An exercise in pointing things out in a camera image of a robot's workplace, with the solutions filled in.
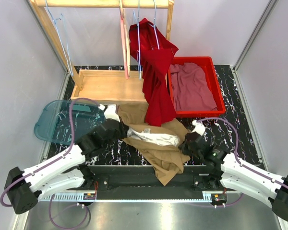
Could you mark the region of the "tan garment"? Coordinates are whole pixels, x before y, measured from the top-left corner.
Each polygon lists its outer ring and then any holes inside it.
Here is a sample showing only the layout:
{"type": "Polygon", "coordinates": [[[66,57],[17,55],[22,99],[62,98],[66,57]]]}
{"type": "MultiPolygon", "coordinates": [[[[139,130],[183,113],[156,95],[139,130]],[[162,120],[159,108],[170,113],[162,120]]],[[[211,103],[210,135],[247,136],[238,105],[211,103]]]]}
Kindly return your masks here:
{"type": "Polygon", "coordinates": [[[135,147],[153,166],[161,184],[167,185],[176,174],[183,173],[184,163],[190,160],[179,149],[188,130],[175,118],[158,127],[147,124],[144,121],[147,109],[148,104],[144,103],[118,106],[118,115],[129,128],[123,141],[135,147]]]}

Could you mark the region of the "red pleated skirt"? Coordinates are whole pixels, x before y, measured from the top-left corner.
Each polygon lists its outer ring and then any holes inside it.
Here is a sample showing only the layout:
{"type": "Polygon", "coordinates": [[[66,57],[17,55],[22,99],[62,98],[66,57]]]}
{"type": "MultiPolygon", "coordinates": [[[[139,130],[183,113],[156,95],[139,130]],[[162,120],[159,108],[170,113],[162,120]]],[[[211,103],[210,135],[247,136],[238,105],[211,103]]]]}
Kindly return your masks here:
{"type": "MultiPolygon", "coordinates": [[[[140,21],[141,66],[144,97],[148,103],[145,122],[161,126],[176,117],[176,111],[167,90],[166,74],[178,48],[158,30],[160,49],[156,44],[153,24],[146,18],[140,21]]],[[[130,53],[137,60],[137,26],[129,29],[130,53]]]]}

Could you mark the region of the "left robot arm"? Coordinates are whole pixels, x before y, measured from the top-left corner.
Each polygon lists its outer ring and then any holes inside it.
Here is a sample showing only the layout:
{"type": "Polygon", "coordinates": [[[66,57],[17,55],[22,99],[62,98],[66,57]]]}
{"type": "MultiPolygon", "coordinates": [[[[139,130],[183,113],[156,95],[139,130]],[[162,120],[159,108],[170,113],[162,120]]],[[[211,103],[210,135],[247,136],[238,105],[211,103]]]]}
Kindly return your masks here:
{"type": "Polygon", "coordinates": [[[128,129],[121,121],[106,119],[52,158],[25,170],[12,168],[0,197],[1,205],[12,207],[19,215],[57,192],[90,189],[94,178],[85,162],[102,153],[109,143],[126,138],[128,129]]]}

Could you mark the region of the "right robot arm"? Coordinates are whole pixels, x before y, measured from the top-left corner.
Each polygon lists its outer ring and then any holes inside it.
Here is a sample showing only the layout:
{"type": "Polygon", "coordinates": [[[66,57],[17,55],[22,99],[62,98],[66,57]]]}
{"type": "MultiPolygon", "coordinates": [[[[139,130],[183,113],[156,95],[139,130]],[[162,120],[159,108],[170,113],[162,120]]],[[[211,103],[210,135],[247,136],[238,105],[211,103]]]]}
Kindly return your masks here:
{"type": "Polygon", "coordinates": [[[198,133],[187,134],[179,149],[211,170],[208,184],[212,189],[225,187],[250,196],[288,222],[288,175],[283,177],[260,169],[233,152],[207,143],[198,133]]]}

